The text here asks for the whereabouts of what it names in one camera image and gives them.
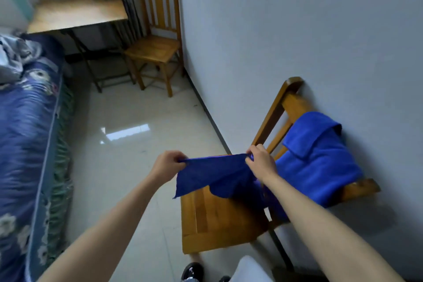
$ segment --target glossy floor tile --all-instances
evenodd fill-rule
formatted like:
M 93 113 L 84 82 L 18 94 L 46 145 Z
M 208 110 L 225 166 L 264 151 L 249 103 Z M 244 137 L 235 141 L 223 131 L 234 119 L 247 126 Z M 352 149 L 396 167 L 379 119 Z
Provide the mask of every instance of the glossy floor tile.
M 124 69 L 120 59 L 94 65 L 100 75 Z M 144 91 L 124 77 L 99 94 L 84 67 L 78 64 L 74 68 L 71 242 L 145 178 L 164 150 L 179 149 L 189 157 L 225 154 L 187 78 L 179 72 L 172 78 L 174 96 L 168 98 L 163 83 L 147 78 Z M 158 73 L 154 67 L 148 72 Z M 173 179 L 153 196 L 112 281 L 179 281 L 191 259 L 182 253 L 181 205 L 179 199 L 172 199 L 175 183 Z M 281 263 L 265 234 L 253 245 L 201 253 L 206 282 L 233 274 L 240 258 L 247 254 L 269 274 L 273 265 Z

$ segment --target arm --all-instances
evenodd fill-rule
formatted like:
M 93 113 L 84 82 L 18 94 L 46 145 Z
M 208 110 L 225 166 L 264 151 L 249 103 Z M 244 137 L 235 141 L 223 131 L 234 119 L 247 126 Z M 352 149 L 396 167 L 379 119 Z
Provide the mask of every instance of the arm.
M 179 151 L 161 154 L 148 176 L 102 220 L 85 231 L 45 271 L 39 282 L 108 281 L 128 246 L 147 204 L 161 185 L 185 167 Z
M 298 235 L 332 281 L 404 281 L 367 242 L 341 220 L 281 178 L 263 145 L 251 146 L 246 163 L 277 197 Z

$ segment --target person's left hand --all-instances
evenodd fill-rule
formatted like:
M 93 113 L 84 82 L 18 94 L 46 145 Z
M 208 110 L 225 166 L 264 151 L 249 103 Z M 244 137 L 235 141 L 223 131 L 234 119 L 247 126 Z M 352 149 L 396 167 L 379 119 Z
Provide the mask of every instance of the person's left hand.
M 179 171 L 182 171 L 186 163 L 180 160 L 188 158 L 183 152 L 178 150 L 167 150 L 160 154 L 154 162 L 150 176 L 159 181 L 160 185 L 169 182 Z

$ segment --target folded cloth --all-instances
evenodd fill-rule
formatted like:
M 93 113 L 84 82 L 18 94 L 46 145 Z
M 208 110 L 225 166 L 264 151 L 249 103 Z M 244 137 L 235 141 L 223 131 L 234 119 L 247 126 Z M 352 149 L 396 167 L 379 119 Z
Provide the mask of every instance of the folded cloth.
M 340 139 L 341 125 L 318 112 L 303 114 L 285 136 L 288 151 L 276 161 L 279 176 L 316 203 L 327 206 L 341 187 L 362 172 Z M 262 190 L 245 163 L 246 154 L 187 159 L 176 178 L 176 197 L 207 185 L 216 196 L 244 198 L 258 208 L 286 215 L 268 188 Z
M 0 83 L 19 81 L 23 66 L 39 58 L 41 53 L 38 42 L 0 34 Z

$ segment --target chair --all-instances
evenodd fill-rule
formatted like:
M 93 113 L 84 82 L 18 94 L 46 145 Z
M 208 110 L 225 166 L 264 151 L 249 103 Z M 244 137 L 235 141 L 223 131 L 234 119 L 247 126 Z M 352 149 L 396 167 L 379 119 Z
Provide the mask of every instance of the chair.
M 283 112 L 286 111 L 287 122 L 267 146 L 267 151 L 272 153 L 295 121 L 304 113 L 314 110 L 304 98 L 296 94 L 303 83 L 300 77 L 292 77 L 283 83 L 252 142 L 253 145 L 264 144 Z M 286 151 L 287 148 L 282 146 L 275 159 Z M 379 191 L 380 188 L 374 180 L 362 179 L 336 192 L 330 205 Z M 287 264 L 287 269 L 290 263 L 291 271 L 293 271 L 292 263 L 273 231 L 277 226 L 287 223 L 287 220 L 282 221 L 272 210 L 269 211 L 272 221 L 267 219 L 263 210 L 253 211 L 239 201 L 212 195 L 209 187 L 182 196 L 182 251 L 190 254 L 252 242 L 264 232 L 269 231 Z
M 154 0 L 154 4 L 153 0 L 148 0 L 148 9 L 146 1 L 140 1 L 146 37 L 138 40 L 135 44 L 126 49 L 125 55 L 130 59 L 131 72 L 135 75 L 141 90 L 145 89 L 144 82 L 142 80 L 142 76 L 144 76 L 165 82 L 167 94 L 169 97 L 172 97 L 173 94 L 170 79 L 179 67 L 182 67 L 182 75 L 184 75 L 184 56 L 182 53 L 179 0 L 173 0 L 175 28 L 172 26 L 170 0 Z M 176 33 L 177 39 L 154 36 L 151 34 L 152 27 Z M 171 74 L 169 74 L 167 71 L 167 64 L 174 55 L 176 55 L 179 65 Z M 146 66 L 146 63 L 150 62 L 156 65 L 157 70 L 161 71 L 163 79 L 140 73 L 135 65 L 135 60 L 144 62 L 144 65 L 141 66 L 141 70 Z

